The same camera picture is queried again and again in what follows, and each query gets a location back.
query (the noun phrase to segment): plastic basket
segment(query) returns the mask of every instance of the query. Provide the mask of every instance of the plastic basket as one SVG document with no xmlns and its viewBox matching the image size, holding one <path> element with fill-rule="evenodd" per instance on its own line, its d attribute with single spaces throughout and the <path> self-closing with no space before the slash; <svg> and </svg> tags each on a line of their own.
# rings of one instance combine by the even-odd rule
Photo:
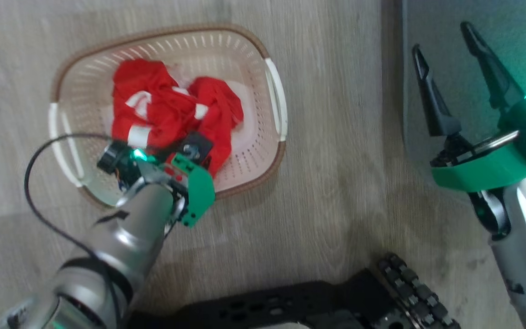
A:
<svg viewBox="0 0 526 329">
<path fill-rule="evenodd" d="M 124 37 L 69 58 L 58 70 L 48 111 L 50 137 L 110 134 L 113 73 L 125 60 L 177 65 L 178 81 L 217 77 L 241 98 L 244 122 L 232 133 L 232 154 L 215 178 L 217 198 L 260 185 L 284 155 L 288 117 L 283 86 L 261 42 L 234 25 L 177 27 Z M 122 196 L 114 177 L 96 168 L 106 142 L 73 139 L 53 146 L 66 177 L 88 196 L 113 206 Z"/>
</svg>

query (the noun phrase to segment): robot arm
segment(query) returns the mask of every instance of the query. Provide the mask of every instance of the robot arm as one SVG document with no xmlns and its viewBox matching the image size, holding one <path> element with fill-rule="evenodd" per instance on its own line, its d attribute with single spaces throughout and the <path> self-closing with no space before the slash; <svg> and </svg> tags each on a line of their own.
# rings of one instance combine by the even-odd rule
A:
<svg viewBox="0 0 526 329">
<path fill-rule="evenodd" d="M 75 248 L 39 292 L 2 317 L 0 329 L 119 327 L 117 319 L 126 315 L 174 224 L 192 227 L 214 202 L 210 174 L 182 154 L 171 157 L 164 170 L 160 160 L 114 142 L 98 166 L 117 173 L 126 189 L 119 206 L 98 219 L 81 241 L 102 264 Z"/>
<path fill-rule="evenodd" d="M 461 24 L 470 54 L 480 64 L 490 105 L 500 110 L 500 134 L 473 145 L 447 110 L 419 46 L 413 56 L 432 136 L 446 136 L 444 150 L 430 162 L 442 187 L 467 192 L 526 328 L 526 94 L 472 24 Z"/>
</svg>

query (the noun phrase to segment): basket handle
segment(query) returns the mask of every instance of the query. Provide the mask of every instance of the basket handle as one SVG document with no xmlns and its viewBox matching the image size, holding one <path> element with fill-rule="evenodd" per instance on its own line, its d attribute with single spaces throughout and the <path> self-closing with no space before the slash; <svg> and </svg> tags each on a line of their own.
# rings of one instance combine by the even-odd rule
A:
<svg viewBox="0 0 526 329">
<path fill-rule="evenodd" d="M 279 133 L 279 140 L 284 142 L 288 135 L 288 104 L 285 100 L 284 85 L 281 83 L 279 72 L 277 72 L 277 67 L 271 58 L 266 58 L 265 63 L 271 75 L 271 81 L 268 77 L 268 83 L 270 84 L 269 91 L 272 93 L 271 107 L 273 108 L 275 129 Z"/>
<path fill-rule="evenodd" d="M 70 129 L 70 124 L 65 113 L 61 114 L 63 128 L 65 133 L 72 133 Z M 50 103 L 50 108 L 48 109 L 48 132 L 50 133 L 50 138 L 54 139 L 59 136 L 58 134 L 58 103 Z M 62 148 L 59 143 L 52 144 L 52 151 L 54 151 L 54 156 L 56 156 L 56 161 L 62 169 L 62 172 L 66 178 L 73 183 L 76 187 L 82 187 L 81 179 L 84 177 L 84 169 L 82 168 L 82 162 L 77 152 L 76 143 L 73 139 L 68 140 L 68 147 L 70 148 L 70 153 L 73 156 L 74 164 L 77 169 L 77 174 L 73 173 L 70 168 Z"/>
</svg>

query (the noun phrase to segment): screw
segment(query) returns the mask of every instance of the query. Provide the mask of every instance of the screw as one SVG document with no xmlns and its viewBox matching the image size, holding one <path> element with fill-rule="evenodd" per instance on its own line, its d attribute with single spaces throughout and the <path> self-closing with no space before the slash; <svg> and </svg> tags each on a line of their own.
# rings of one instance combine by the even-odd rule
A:
<svg viewBox="0 0 526 329">
<path fill-rule="evenodd" d="M 200 152 L 198 151 L 198 146 L 195 144 L 186 144 L 182 148 L 184 154 L 190 158 L 190 160 L 200 159 Z"/>
</svg>

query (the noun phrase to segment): laminate floor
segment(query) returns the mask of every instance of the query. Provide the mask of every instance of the laminate floor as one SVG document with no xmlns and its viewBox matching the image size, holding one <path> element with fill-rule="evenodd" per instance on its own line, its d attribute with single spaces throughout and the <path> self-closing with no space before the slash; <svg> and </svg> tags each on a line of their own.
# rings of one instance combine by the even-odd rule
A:
<svg viewBox="0 0 526 329">
<path fill-rule="evenodd" d="M 70 54 L 157 27 L 232 22 L 276 63 L 289 134 L 278 174 L 176 227 L 139 308 L 322 279 L 339 283 L 397 252 L 464 328 L 520 325 L 470 208 L 428 186 L 402 140 L 399 2 L 377 0 L 0 0 L 0 313 L 57 269 L 71 246 L 29 213 L 21 185 L 47 139 L 48 94 Z M 82 235 L 100 214 L 46 154 L 33 196 Z"/>
</svg>

